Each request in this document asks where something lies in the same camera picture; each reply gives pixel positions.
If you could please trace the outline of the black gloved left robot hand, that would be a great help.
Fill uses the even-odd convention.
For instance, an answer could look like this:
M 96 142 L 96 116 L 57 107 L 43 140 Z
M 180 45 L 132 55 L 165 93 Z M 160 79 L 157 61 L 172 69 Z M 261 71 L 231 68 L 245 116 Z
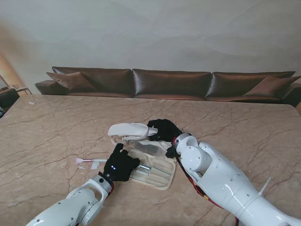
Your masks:
M 122 143 L 116 144 L 106 161 L 103 174 L 112 181 L 126 182 L 134 169 L 140 165 L 139 158 L 132 158 Z

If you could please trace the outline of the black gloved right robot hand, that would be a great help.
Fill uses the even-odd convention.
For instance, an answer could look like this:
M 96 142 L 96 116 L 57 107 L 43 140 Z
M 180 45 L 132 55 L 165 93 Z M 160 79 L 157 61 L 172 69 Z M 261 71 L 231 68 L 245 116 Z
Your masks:
M 176 137 L 182 134 L 177 126 L 168 119 L 151 120 L 147 126 L 158 130 L 155 135 L 149 136 L 151 141 L 173 142 Z

